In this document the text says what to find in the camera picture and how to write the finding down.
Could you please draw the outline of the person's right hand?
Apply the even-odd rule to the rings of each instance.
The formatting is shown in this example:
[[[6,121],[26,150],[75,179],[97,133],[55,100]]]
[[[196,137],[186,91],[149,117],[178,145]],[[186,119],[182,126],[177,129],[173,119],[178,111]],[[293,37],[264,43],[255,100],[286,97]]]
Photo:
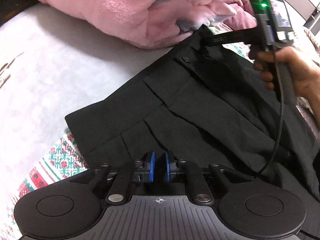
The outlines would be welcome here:
[[[264,65],[273,62],[286,63],[292,74],[296,96],[308,100],[316,122],[319,123],[319,66],[292,47],[273,53],[251,46],[248,56],[254,60],[254,69],[259,72],[260,79],[268,90],[274,90],[274,77],[271,72],[264,70]]]

